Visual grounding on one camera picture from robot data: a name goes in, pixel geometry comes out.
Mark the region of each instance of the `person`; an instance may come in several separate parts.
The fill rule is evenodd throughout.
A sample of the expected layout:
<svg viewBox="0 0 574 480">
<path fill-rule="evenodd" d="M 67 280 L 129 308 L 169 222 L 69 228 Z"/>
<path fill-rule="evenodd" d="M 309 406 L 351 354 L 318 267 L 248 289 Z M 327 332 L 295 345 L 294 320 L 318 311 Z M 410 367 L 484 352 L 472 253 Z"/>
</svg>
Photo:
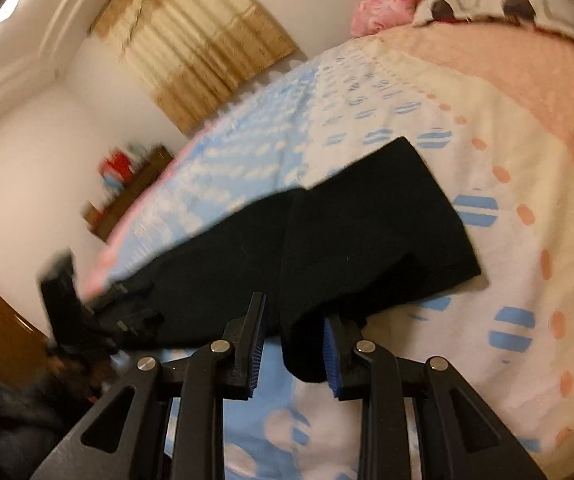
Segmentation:
<svg viewBox="0 0 574 480">
<path fill-rule="evenodd" d="M 28 387 L 0 384 L 0 479 L 29 480 L 113 378 L 108 356 L 90 363 L 56 353 Z"/>
</svg>

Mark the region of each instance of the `window curtain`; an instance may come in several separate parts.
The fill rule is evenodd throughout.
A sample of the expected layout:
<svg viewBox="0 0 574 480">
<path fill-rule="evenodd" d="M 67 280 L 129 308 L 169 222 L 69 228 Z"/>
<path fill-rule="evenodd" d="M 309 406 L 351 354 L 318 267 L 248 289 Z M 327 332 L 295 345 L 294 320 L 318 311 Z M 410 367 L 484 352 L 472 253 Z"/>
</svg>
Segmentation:
<svg viewBox="0 0 574 480">
<path fill-rule="evenodd" d="M 93 30 L 184 133 L 295 50 L 255 0 L 110 0 Z"/>
</svg>

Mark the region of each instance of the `triangular cutout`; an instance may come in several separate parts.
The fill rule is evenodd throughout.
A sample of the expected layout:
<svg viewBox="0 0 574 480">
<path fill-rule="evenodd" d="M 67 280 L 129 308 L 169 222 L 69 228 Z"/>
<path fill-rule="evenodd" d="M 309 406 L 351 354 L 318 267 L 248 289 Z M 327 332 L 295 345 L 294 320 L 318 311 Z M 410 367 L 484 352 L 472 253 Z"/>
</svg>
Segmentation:
<svg viewBox="0 0 574 480">
<path fill-rule="evenodd" d="M 83 433 L 80 441 L 85 446 L 107 453 L 116 452 L 135 392 L 133 388 L 125 388 L 120 392 Z"/>
<path fill-rule="evenodd" d="M 475 453 L 498 446 L 500 439 L 496 431 L 484 420 L 478 410 L 460 390 L 450 390 L 449 397 L 458 418 L 462 442 L 468 453 Z"/>
</svg>

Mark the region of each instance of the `patterned bedspread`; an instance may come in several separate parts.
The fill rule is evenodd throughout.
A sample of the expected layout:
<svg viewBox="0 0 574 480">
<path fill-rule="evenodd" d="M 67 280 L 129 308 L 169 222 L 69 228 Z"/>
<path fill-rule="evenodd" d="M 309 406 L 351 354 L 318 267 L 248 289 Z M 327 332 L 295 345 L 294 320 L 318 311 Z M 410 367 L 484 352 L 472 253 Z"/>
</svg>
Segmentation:
<svg viewBox="0 0 574 480">
<path fill-rule="evenodd" d="M 558 38 L 437 24 L 327 51 L 178 155 L 112 235 L 87 293 L 400 136 L 461 216 L 483 276 L 373 316 L 366 333 L 414 360 L 444 355 L 562 478 L 574 471 L 574 46 Z M 360 417 L 359 402 L 289 375 L 268 341 L 254 399 L 225 403 L 227 478 L 354 479 Z M 413 425 L 410 438 L 417 449 Z"/>
</svg>

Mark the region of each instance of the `folded black garment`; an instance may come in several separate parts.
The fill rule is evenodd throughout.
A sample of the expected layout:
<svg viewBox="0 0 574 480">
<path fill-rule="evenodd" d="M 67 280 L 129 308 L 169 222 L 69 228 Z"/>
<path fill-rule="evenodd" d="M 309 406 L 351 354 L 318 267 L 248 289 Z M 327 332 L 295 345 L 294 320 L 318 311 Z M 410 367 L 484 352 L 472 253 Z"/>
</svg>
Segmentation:
<svg viewBox="0 0 574 480">
<path fill-rule="evenodd" d="M 287 369 L 320 382 L 324 314 L 362 325 L 369 314 L 478 274 L 459 216 L 400 138 L 310 190 L 251 203 L 156 257 L 120 283 L 127 293 L 106 301 L 98 320 L 107 330 L 148 334 L 132 339 L 134 347 L 197 346 L 219 338 L 260 290 Z M 145 330 L 145 312 L 163 322 Z"/>
</svg>

